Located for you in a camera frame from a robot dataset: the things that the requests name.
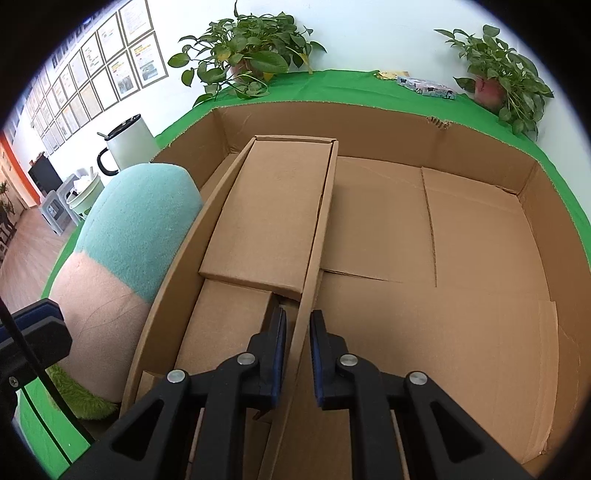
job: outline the floor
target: floor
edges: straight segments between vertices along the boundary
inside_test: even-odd
[[[39,209],[22,213],[0,267],[0,296],[10,312],[39,300],[57,257],[74,228],[74,222],[70,222],[64,234],[59,236]]]

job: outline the silver screw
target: silver screw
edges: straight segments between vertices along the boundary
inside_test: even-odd
[[[423,372],[413,372],[408,376],[410,383],[415,385],[424,385],[427,383],[427,376]]]
[[[171,383],[180,383],[184,380],[185,378],[185,372],[183,372],[182,370],[171,370],[170,372],[168,372],[168,375],[166,375],[166,380],[168,380]]]
[[[357,362],[359,360],[357,359],[356,356],[351,355],[350,353],[346,353],[339,358],[339,361],[340,361],[341,365],[344,365],[346,367],[353,367],[353,366],[357,365]]]
[[[241,365],[252,365],[256,360],[256,357],[249,352],[241,353],[238,355],[238,363]]]

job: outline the plastic stool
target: plastic stool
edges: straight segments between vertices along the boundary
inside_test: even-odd
[[[58,235],[63,234],[71,219],[55,190],[47,194],[39,209],[52,230]]]
[[[78,180],[78,175],[73,173],[70,175],[64,183],[60,185],[60,187],[56,190],[57,197],[60,199],[61,204],[70,215],[70,218],[74,220],[74,223],[78,225],[80,223],[80,217],[76,214],[76,212],[72,211],[70,206],[67,204],[66,200],[72,190],[74,189],[74,180]]]

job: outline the mug handle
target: mug handle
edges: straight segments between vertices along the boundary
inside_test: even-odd
[[[96,164],[99,166],[99,169],[101,170],[102,173],[104,173],[105,175],[108,175],[109,177],[113,177],[119,173],[119,170],[107,170],[105,168],[105,166],[103,165],[103,162],[101,162],[101,160],[100,160],[101,156],[103,156],[108,151],[109,151],[109,149],[107,147],[103,148],[103,150],[100,151],[99,156],[96,157]]]

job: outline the plush toy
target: plush toy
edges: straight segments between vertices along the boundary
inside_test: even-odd
[[[73,343],[49,373],[80,418],[121,402],[154,297],[202,206],[188,172],[169,164],[126,168],[93,205],[50,293]]]

